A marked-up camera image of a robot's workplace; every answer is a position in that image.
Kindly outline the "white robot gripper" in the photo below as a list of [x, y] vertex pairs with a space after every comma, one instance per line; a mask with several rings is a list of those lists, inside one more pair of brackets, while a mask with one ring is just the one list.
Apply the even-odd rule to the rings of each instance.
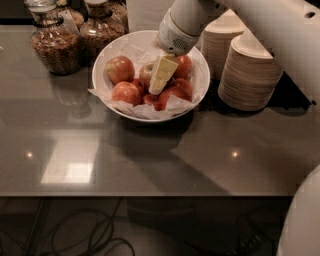
[[191, 36], [183, 32], [171, 17], [171, 10], [164, 15], [153, 45], [169, 55], [159, 55], [156, 58], [149, 85], [149, 92], [159, 95], [178, 67], [177, 58], [188, 54], [198, 43], [199, 36]]

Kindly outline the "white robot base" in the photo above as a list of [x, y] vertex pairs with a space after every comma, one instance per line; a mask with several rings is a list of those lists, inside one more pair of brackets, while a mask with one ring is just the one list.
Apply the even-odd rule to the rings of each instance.
[[320, 256], [320, 166], [305, 178], [292, 199], [276, 256]]

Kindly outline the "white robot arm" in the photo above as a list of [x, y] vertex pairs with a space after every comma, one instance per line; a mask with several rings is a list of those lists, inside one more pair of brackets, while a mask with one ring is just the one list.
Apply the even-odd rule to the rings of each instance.
[[189, 53], [206, 25], [232, 10], [309, 99], [320, 100], [320, 10], [305, 0], [175, 0], [155, 39]]

